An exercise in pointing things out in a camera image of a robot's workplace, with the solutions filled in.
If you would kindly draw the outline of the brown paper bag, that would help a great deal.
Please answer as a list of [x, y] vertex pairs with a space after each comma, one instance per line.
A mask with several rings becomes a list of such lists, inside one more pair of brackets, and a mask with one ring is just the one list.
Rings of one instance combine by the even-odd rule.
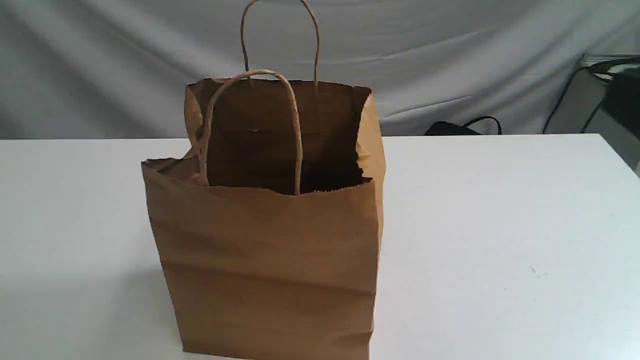
[[370, 88], [267, 69], [185, 87], [190, 150], [141, 164], [186, 353], [368, 360], [386, 158]]

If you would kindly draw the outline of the white fabric backdrop curtain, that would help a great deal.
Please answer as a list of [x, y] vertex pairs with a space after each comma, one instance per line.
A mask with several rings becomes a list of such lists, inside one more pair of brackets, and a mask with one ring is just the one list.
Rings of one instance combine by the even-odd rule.
[[[311, 0], [318, 79], [374, 91], [386, 136], [494, 116], [538, 133], [637, 0]], [[1, 137], [182, 138], [185, 86], [244, 71], [246, 0], [3, 0]]]

